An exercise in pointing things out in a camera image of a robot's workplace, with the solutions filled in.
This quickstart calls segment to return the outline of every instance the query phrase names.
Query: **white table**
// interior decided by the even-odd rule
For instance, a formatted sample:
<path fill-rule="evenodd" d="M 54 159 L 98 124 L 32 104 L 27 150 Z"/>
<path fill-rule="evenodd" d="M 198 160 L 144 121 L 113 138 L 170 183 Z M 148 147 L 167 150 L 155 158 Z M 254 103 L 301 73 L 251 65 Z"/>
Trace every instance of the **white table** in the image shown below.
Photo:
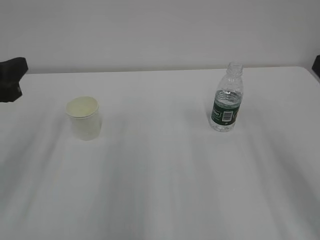
<path fill-rule="evenodd" d="M 29 74 L 0 104 L 1 240 L 318 240 L 320 86 L 246 68 L 235 128 L 208 124 L 219 70 Z M 95 97 L 100 137 L 67 101 Z"/>

